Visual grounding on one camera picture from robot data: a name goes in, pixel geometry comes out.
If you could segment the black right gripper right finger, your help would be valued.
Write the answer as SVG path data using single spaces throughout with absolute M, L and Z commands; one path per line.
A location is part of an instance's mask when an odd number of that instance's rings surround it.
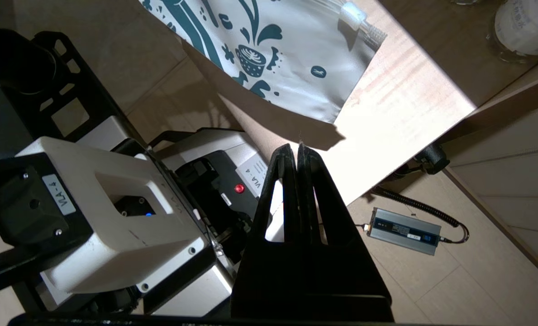
M 319 318 L 393 322 L 391 295 L 321 156 L 300 144 L 300 216 L 309 240 L 308 289 Z

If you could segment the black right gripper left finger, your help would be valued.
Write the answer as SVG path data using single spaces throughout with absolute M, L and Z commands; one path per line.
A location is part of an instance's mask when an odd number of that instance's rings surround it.
M 282 182 L 285 239 L 266 239 L 275 183 Z M 306 322 L 300 252 L 305 232 L 289 144 L 271 155 L 267 177 L 231 295 L 231 317 L 275 323 Z

